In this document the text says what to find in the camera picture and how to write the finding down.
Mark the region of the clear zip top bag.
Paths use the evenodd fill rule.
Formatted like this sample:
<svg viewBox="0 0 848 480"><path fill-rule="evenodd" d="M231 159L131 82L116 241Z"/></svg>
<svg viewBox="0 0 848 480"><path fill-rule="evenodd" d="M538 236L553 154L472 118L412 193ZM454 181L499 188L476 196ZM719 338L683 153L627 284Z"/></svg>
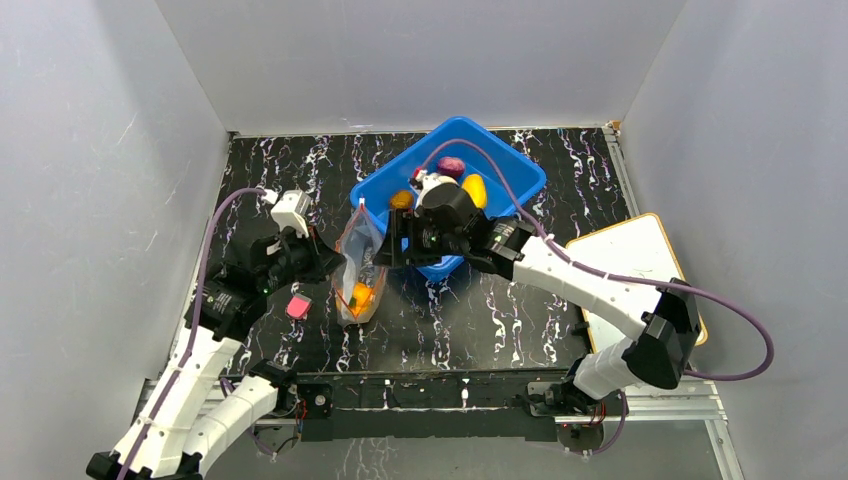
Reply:
<svg viewBox="0 0 848 480"><path fill-rule="evenodd" d="M388 269L375 265L374 256L383 243L383 240L384 235L378 229L371 214L368 212L365 199L360 197L355 204L352 216L335 245L335 250L343 254L346 259L346 263L332 277L337 323L342 328L368 323L379 307L386 284ZM374 287L377 295L377 305L373 310L373 315L364 323L343 321L338 309L338 300L342 296L349 296L353 286L357 282L363 282L368 286Z"/></svg>

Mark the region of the orange bell pepper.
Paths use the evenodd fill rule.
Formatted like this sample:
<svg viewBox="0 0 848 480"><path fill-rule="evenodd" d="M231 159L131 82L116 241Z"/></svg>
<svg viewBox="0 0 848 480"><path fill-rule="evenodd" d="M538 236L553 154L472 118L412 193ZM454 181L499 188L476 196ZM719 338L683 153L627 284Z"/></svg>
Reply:
<svg viewBox="0 0 848 480"><path fill-rule="evenodd" d="M364 323L373 315L377 305L377 295L374 287L363 282L357 282L349 296L338 300L341 319L346 322Z"/></svg>

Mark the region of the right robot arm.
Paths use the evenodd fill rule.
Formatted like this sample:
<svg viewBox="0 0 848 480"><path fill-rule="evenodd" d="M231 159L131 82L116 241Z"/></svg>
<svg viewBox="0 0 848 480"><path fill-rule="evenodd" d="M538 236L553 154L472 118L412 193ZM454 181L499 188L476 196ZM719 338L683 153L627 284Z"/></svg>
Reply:
<svg viewBox="0 0 848 480"><path fill-rule="evenodd" d="M453 184L429 189L414 209L393 209L375 254L387 268L426 266L461 256L474 269L540 288L616 327L623 339L578 360L563 387L565 405L590 413L615 390L647 384L678 386L700 332L687 284L673 278L652 285L644 278L617 282L563 259L564 249L512 216L489 217ZM655 288L655 305L639 293Z"/></svg>

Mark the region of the brown potato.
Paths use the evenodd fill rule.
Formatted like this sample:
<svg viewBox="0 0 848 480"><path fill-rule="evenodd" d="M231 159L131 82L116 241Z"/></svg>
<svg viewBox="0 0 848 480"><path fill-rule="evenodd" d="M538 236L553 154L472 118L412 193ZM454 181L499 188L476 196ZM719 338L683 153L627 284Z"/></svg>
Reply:
<svg viewBox="0 0 848 480"><path fill-rule="evenodd" d="M412 209L415 205L416 196L409 190L399 190L395 192L388 200L390 209Z"/></svg>

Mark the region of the yellow mango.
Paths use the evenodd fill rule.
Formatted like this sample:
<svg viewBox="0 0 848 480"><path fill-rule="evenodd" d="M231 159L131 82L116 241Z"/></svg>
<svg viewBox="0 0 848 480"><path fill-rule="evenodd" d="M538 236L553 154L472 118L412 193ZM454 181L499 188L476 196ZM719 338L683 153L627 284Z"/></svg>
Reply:
<svg viewBox="0 0 848 480"><path fill-rule="evenodd" d="M469 195L477 208L486 208L488 204L488 192L485 181L480 174L467 175L461 183L461 188Z"/></svg>

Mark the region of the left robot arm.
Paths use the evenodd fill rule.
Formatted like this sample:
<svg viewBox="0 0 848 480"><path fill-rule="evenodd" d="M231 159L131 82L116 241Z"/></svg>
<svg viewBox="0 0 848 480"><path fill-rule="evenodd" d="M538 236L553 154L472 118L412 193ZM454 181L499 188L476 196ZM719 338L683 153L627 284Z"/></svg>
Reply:
<svg viewBox="0 0 848 480"><path fill-rule="evenodd" d="M262 361L209 413L201 408L268 299L293 283L320 284L342 264L313 226L261 224L233 240L230 259L206 269L176 350L127 433L92 456L92 479L202 479L221 454L266 414L294 411L293 373Z"/></svg>

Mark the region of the blue plastic bin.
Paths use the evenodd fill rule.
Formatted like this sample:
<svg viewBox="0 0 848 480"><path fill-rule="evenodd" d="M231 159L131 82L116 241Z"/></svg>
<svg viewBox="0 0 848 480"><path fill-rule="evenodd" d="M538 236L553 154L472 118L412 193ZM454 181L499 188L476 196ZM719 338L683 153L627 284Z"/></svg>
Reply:
<svg viewBox="0 0 848 480"><path fill-rule="evenodd" d="M514 280L540 250L516 214L546 180L494 134L454 117L356 184L350 201L375 224L377 267L416 268L437 281L465 262Z"/></svg>

